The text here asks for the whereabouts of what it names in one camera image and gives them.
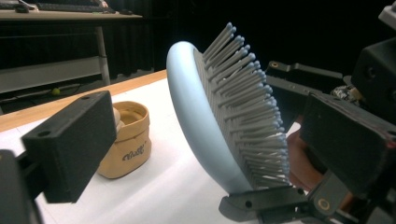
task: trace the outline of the table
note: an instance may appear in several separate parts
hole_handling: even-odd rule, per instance
[[[36,202],[46,224],[234,223],[218,211],[227,193],[195,159],[178,125],[166,71],[94,91],[110,91],[113,102],[135,101],[148,108],[151,156],[120,179],[95,174],[77,203],[48,204],[40,194]],[[0,116],[0,148],[19,155],[22,135],[90,92]]]
[[[94,27],[99,55],[96,57],[70,60],[61,63],[45,63],[0,70],[0,93],[17,91],[53,82],[60,82],[96,74],[102,75],[105,85],[110,84],[102,26],[148,22],[138,15],[97,14],[77,12],[36,11],[16,13],[0,10],[0,29],[20,29],[21,27],[62,26]],[[19,36],[2,36],[0,38]]]

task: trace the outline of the hair brush bristle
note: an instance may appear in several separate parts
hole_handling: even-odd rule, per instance
[[[207,100],[235,161],[254,189],[289,185],[282,119],[265,73],[228,23],[209,48],[194,52]]]

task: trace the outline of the white table surface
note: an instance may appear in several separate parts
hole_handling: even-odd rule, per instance
[[[45,223],[234,223],[218,210],[227,192],[205,172],[184,138],[167,79],[118,94],[112,100],[135,101],[148,108],[150,158],[119,179],[95,174],[77,203],[49,204],[40,194],[36,202]],[[42,121],[0,133],[0,148],[19,155],[24,151],[20,137]]]

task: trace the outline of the wooden table edge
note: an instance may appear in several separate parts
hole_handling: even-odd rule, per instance
[[[20,127],[24,124],[34,122],[36,120],[48,118],[67,105],[71,104],[77,98],[97,91],[110,91],[110,94],[117,95],[126,91],[130,91],[150,83],[166,78],[166,71],[162,70],[152,74],[136,77],[127,81],[116,83],[110,86],[105,86],[92,91],[86,91],[80,94],[69,96],[60,100],[49,102],[43,105],[29,107],[13,113],[0,116],[0,132]]]

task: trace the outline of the brown paper bag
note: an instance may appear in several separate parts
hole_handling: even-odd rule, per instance
[[[118,178],[131,173],[149,159],[149,111],[136,102],[113,104],[117,139],[102,159],[98,174]]]

